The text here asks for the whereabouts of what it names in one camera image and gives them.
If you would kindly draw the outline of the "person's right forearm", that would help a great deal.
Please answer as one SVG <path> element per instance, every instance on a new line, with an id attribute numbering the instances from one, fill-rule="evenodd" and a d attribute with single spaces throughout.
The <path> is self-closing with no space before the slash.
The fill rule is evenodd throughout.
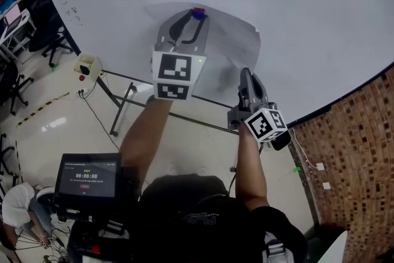
<path id="1" fill-rule="evenodd" d="M 245 204 L 248 210 L 253 211 L 269 206 L 267 182 L 257 141 L 244 123 L 238 127 L 238 133 L 235 196 Z"/>

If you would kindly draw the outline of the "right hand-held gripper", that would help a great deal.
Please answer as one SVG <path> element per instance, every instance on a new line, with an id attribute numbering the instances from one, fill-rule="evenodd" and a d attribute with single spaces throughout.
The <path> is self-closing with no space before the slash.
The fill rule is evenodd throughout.
<path id="1" fill-rule="evenodd" d="M 251 103 L 251 89 L 262 104 Z M 276 103 L 268 102 L 268 95 L 264 85 L 256 74 L 251 77 L 248 68 L 240 73 L 238 87 L 239 105 L 227 113 L 228 130 L 238 130 L 245 124 L 258 143 L 270 142 L 287 132 L 281 112 Z"/>

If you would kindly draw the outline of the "black chest-mounted monitor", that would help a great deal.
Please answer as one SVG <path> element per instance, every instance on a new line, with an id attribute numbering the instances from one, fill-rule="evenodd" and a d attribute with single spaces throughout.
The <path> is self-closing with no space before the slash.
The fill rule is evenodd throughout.
<path id="1" fill-rule="evenodd" d="M 54 203 L 64 208 L 97 209 L 120 203 L 119 153 L 65 153 L 62 155 Z"/>

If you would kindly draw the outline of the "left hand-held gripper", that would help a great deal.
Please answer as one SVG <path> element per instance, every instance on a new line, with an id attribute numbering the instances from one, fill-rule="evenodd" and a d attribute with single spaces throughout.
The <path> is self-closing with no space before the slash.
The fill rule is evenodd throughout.
<path id="1" fill-rule="evenodd" d="M 159 28 L 151 59 L 154 94 L 157 99 L 188 100 L 206 62 L 204 49 L 209 17 L 197 20 L 193 10 L 181 11 Z M 181 37 L 181 45 L 175 46 Z"/>

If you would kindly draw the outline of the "person's left forearm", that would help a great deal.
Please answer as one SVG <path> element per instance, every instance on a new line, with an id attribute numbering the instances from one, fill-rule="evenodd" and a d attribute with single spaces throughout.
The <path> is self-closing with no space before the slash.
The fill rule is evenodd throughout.
<path id="1" fill-rule="evenodd" d="M 123 166 L 138 173 L 140 192 L 158 151 L 171 106 L 171 100 L 151 99 L 129 128 L 119 149 Z"/>

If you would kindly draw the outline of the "black monitor mount rig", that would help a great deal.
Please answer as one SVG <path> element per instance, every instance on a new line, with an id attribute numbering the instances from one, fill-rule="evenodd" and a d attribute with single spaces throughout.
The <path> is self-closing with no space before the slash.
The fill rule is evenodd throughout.
<path id="1" fill-rule="evenodd" d="M 73 221 L 66 247 L 70 263 L 133 262 L 130 233 L 123 223 L 62 208 L 56 215 L 62 222 Z"/>

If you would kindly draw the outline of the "yellow black striped floor tape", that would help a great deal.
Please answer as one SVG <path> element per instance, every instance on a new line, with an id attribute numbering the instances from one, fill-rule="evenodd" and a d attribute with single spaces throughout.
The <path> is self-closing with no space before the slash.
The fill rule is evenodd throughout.
<path id="1" fill-rule="evenodd" d="M 16 125 L 16 128 L 18 128 L 19 126 L 25 124 L 28 120 L 32 119 L 34 116 L 36 116 L 39 112 L 43 111 L 43 109 L 45 109 L 46 107 L 48 107 L 49 105 L 55 103 L 58 100 L 61 100 L 62 98 L 69 96 L 70 92 L 67 92 L 66 94 L 60 95 L 56 98 L 53 98 L 52 100 L 47 101 L 46 103 L 44 103 L 43 105 L 41 105 L 39 108 L 37 108 L 35 111 L 31 112 L 28 116 L 26 116 L 24 119 L 22 119 L 21 121 L 19 121 Z"/>

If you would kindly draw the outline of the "person's black shirt torso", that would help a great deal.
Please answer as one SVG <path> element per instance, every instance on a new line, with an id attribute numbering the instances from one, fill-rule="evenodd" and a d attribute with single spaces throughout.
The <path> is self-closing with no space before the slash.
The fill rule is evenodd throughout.
<path id="1" fill-rule="evenodd" d="M 134 258 L 139 263 L 262 263 L 265 236 L 306 263 L 307 242 L 286 215 L 270 206 L 252 211 L 227 195 L 216 176 L 163 176 L 138 202 Z"/>

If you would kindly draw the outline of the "white paper sheet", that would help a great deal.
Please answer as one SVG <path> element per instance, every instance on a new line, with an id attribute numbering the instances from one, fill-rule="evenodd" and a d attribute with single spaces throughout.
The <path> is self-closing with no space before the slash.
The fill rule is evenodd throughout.
<path id="1" fill-rule="evenodd" d="M 260 33 L 255 26 L 220 10 L 189 2 L 161 2 L 145 6 L 147 14 L 160 26 L 171 16 L 194 7 L 205 9 L 209 17 L 209 32 L 204 55 L 220 55 L 236 68 L 254 70 L 260 55 Z M 181 37 L 175 46 L 181 45 Z"/>

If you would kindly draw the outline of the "white rounded machine shell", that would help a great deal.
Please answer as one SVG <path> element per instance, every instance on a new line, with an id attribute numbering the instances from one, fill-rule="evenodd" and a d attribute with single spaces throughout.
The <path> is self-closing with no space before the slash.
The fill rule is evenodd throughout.
<path id="1" fill-rule="evenodd" d="M 36 200 L 39 204 L 42 204 L 45 206 L 52 206 L 53 200 L 54 200 L 54 195 L 55 195 L 55 188 L 54 187 L 46 187 L 46 188 L 41 189 L 36 194 Z"/>

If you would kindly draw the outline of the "white plastic panel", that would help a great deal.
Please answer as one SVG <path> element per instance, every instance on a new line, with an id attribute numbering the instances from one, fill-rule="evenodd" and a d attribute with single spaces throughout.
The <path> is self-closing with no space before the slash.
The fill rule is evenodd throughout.
<path id="1" fill-rule="evenodd" d="M 342 263 L 348 232 L 342 232 L 322 255 L 318 263 Z"/>

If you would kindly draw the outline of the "beige box with red button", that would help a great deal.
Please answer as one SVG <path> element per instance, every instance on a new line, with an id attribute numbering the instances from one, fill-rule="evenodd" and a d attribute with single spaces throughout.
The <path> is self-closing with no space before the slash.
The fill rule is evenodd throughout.
<path id="1" fill-rule="evenodd" d="M 95 82 L 102 72 L 102 64 L 97 56 L 92 54 L 79 54 L 74 65 L 74 72 L 80 81 Z"/>

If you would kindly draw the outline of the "white metal-frame desk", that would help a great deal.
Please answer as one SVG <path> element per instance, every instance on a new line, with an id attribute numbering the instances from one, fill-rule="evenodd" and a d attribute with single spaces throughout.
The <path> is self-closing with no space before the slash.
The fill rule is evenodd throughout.
<path id="1" fill-rule="evenodd" d="M 31 38 L 36 31 L 27 9 L 18 4 L 0 16 L 0 58 L 23 65 L 33 55 L 29 51 Z"/>

